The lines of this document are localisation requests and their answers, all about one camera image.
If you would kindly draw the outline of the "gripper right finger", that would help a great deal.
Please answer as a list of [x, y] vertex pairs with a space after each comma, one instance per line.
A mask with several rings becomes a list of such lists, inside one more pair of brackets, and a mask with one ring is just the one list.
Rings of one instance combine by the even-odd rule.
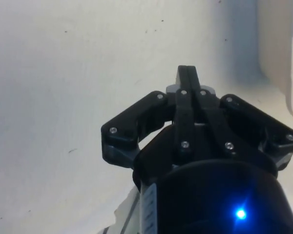
[[229, 158], [266, 171], [284, 170], [293, 155], [293, 129], [233, 94], [218, 98], [187, 67], [196, 119], [209, 128], [213, 141]]

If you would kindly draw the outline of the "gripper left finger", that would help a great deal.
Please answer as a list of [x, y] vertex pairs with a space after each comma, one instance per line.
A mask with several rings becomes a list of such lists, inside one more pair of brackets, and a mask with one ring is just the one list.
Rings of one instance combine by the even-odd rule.
[[153, 91], [101, 127], [102, 157], [135, 168], [181, 164], [194, 152], [194, 66], [180, 65], [175, 85]]

